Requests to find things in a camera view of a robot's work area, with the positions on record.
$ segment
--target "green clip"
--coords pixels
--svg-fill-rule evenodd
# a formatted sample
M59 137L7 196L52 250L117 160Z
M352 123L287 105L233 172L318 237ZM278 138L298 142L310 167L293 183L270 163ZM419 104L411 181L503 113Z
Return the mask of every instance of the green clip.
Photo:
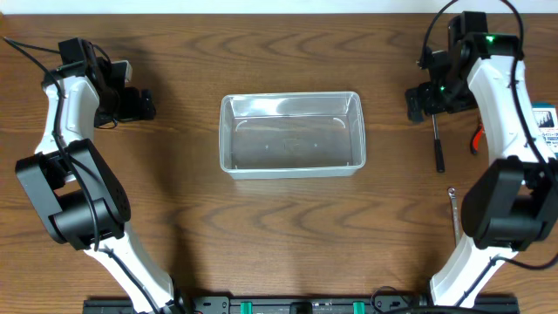
M241 314L252 314L251 302L241 302Z
M365 314L364 302L354 302L352 308L354 314Z

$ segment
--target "silver tool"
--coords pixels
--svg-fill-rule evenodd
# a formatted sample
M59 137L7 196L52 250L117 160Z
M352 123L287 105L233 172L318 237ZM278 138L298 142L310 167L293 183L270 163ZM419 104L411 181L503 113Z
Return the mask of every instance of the silver tool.
M459 211L457 209L457 197L455 197L455 188L448 188L447 194L450 196L452 203L453 232L455 233L455 246L459 244L461 233L459 231Z

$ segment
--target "black screwdriver handle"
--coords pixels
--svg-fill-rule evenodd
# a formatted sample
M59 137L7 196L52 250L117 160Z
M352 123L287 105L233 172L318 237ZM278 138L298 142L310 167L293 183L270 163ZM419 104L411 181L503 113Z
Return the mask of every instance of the black screwdriver handle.
M439 173L444 173L446 171L446 166L444 165L444 154L442 153L442 142L439 139L434 140L434 154L436 155L436 170Z

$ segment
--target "black base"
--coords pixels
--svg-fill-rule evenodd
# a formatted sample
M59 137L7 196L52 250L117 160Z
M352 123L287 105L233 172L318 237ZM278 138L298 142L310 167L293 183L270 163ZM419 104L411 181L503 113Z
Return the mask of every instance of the black base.
M379 314L369 298L228 298L197 297L193 299L194 310L202 314ZM381 311L426 305L424 297L411 295L376 296L376 306ZM516 297L477 297L475 310L494 314L519 314ZM83 314L134 314L130 300L84 301Z

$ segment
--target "wood grain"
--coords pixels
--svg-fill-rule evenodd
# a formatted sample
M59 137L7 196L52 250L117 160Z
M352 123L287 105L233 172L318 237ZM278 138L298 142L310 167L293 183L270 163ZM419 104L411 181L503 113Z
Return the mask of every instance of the wood grain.
M443 17L432 46L443 48ZM446 173L434 169L432 125L407 121L404 92L427 80L414 64L432 15L7 16L1 35L56 47L80 36L133 65L151 88L154 121L95 131L133 225L156 262L193 293L368 295L380 285L425 290L453 251L446 189L458 197L487 168L472 156L477 113L440 115ZM558 102L555 15L525 16L527 86ZM492 31L514 32L511 16ZM14 175L41 138L42 73L0 49L0 312L80 313L88 297L124 296L91 258L46 234ZM35 52L47 67L56 56ZM364 106L366 166L349 178L233 181L218 157L230 93L355 91ZM548 260L556 231L519 259ZM558 308L558 270L504 266L486 291L514 293L527 313Z

